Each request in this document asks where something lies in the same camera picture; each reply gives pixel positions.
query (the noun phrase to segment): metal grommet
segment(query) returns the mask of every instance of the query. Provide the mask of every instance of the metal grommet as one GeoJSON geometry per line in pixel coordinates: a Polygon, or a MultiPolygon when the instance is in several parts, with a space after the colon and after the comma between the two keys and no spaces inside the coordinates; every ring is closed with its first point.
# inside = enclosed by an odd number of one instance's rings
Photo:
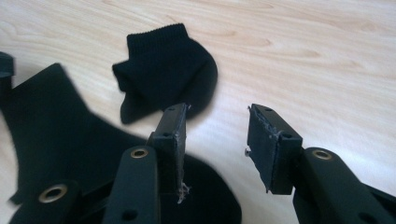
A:
{"type": "Polygon", "coordinates": [[[140,159],[147,156],[149,152],[144,148],[138,148],[131,152],[131,157],[135,159],[140,159]]]}
{"type": "Polygon", "coordinates": [[[314,154],[315,157],[321,159],[321,160],[325,160],[325,161],[329,161],[332,159],[332,154],[330,154],[327,151],[324,150],[314,150],[312,152],[312,154],[314,154]]]}
{"type": "Polygon", "coordinates": [[[64,184],[54,185],[46,190],[44,190],[38,200],[41,203],[53,203],[61,199],[67,192],[67,186],[64,184]]]}

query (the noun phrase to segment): wooden table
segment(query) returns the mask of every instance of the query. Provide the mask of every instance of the wooden table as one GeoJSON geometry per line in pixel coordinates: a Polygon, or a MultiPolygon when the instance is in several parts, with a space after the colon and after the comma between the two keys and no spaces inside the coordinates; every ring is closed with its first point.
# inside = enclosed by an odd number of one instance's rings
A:
{"type": "MultiPolygon", "coordinates": [[[[304,147],[336,152],[362,182],[396,195],[393,1],[3,0],[0,17],[0,50],[16,59],[17,85],[62,63],[94,113],[143,137],[162,113],[121,125],[124,96],[111,65],[127,59],[128,34],[184,23],[219,67],[211,105],[188,122],[187,152],[223,176],[243,223],[298,223],[291,196],[266,194],[244,156],[252,103],[272,107],[304,147]]],[[[2,115],[0,161],[6,223],[18,167],[2,115]]]]}

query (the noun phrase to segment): black fabric piece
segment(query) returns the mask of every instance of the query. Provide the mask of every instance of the black fabric piece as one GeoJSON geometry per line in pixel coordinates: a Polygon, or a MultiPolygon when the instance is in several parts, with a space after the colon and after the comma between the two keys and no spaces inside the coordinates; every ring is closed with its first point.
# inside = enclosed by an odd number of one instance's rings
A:
{"type": "Polygon", "coordinates": [[[91,113],[57,63],[15,88],[0,107],[18,157],[14,203],[56,179],[76,180],[89,192],[114,179],[125,149],[146,142],[91,113]]]}
{"type": "MultiPolygon", "coordinates": [[[[17,152],[17,204],[60,179],[76,181],[86,195],[115,178],[124,150],[147,141],[90,112],[57,63],[12,90],[0,108],[17,152]]],[[[241,222],[237,200],[212,168],[186,156],[184,169],[191,194],[182,204],[162,196],[162,223],[241,222]]]]}
{"type": "Polygon", "coordinates": [[[120,111],[123,123],[180,103],[191,105],[188,119],[205,109],[218,69],[213,57],[189,38],[183,24],[128,35],[127,42],[129,60],[113,65],[120,90],[126,93],[120,111]]]}

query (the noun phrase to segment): black bracket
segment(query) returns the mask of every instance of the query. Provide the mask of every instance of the black bracket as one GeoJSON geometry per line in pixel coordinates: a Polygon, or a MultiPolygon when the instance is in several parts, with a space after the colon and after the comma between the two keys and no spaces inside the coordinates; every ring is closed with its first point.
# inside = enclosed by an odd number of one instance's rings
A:
{"type": "Polygon", "coordinates": [[[367,188],[330,150],[303,149],[303,138],[271,108],[249,110],[247,155],[267,191],[291,194],[296,188],[293,204],[300,223],[396,223],[394,197],[367,188]]]}

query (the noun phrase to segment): black sock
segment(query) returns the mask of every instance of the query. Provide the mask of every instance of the black sock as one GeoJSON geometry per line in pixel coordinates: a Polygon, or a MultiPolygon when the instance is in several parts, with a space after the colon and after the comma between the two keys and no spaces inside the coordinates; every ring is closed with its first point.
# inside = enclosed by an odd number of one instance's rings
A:
{"type": "Polygon", "coordinates": [[[183,24],[128,35],[127,41],[130,59],[113,65],[120,90],[127,95],[121,107],[123,123],[179,103],[191,105],[188,119],[205,109],[217,83],[216,63],[188,37],[183,24]]]}

